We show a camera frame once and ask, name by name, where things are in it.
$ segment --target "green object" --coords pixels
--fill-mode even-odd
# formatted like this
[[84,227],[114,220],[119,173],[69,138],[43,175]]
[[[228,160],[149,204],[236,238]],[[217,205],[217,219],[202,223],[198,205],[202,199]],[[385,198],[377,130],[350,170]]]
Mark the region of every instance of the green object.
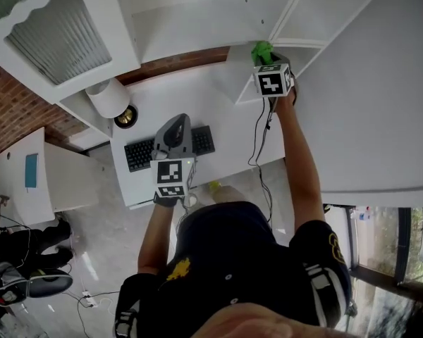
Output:
[[257,60],[260,59],[262,65],[273,64],[273,58],[271,52],[274,50],[273,46],[268,42],[257,42],[255,48],[251,51],[252,61],[254,65],[257,64]]

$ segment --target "white table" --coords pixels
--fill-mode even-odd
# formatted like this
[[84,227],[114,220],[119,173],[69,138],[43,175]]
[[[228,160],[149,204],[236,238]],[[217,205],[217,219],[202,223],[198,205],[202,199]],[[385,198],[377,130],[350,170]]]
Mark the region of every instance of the white table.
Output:
[[[36,188],[25,187],[30,154],[38,154]],[[53,220],[58,211],[98,203],[94,164],[94,159],[46,143],[44,128],[33,132],[0,153],[0,194],[11,198],[1,213],[31,225]]]
[[[191,126],[209,125],[216,151],[197,158],[197,173],[192,185],[197,186],[247,170],[247,160],[254,149],[255,122],[262,112],[262,101],[234,105],[219,89],[218,79],[224,64],[182,70],[146,80],[128,87],[132,104],[139,116],[127,130],[114,126],[111,150],[125,205],[138,208],[149,204],[155,188],[150,169],[130,173],[124,146],[153,137],[169,118],[187,113]],[[265,109],[257,132],[257,146],[262,138],[269,107]],[[271,129],[259,163],[283,158],[283,139],[278,118],[274,115]]]

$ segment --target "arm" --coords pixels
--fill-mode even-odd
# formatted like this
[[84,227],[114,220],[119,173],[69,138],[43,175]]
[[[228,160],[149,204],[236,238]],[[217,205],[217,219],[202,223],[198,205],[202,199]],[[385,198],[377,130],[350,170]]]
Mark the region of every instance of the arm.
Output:
[[276,112],[281,122],[288,184],[290,185],[295,231],[311,220],[324,220],[317,167],[299,126],[293,107],[295,90],[278,100]]
[[138,273],[158,274],[166,267],[173,207],[155,204],[138,256]]

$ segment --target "black t-shirt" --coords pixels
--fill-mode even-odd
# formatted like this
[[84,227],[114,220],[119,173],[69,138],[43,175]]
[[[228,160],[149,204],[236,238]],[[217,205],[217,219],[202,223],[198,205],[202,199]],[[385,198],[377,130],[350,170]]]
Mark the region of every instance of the black t-shirt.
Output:
[[305,223],[288,248],[276,243],[254,204],[216,204],[185,219],[165,271],[125,280],[115,329],[125,336],[121,318],[131,315],[139,338],[189,338],[215,312],[247,302],[303,323],[335,326],[350,293],[348,269],[328,224]]

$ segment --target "person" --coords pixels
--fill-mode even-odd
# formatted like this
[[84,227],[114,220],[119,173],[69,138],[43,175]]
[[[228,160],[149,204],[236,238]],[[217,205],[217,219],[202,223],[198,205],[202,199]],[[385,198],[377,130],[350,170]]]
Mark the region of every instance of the person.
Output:
[[334,331],[351,297],[338,239],[324,220],[319,177],[293,103],[278,100],[295,236],[276,243],[262,212],[231,187],[178,228],[167,263],[175,199],[155,196],[137,274],[121,286],[117,337],[347,337]]
[[37,269],[54,269],[65,266],[73,254],[70,249],[60,248],[53,254],[42,252],[55,246],[71,235],[70,225],[60,219],[56,227],[44,231],[38,229],[19,230],[12,234],[0,234],[0,262],[7,261],[28,278]]

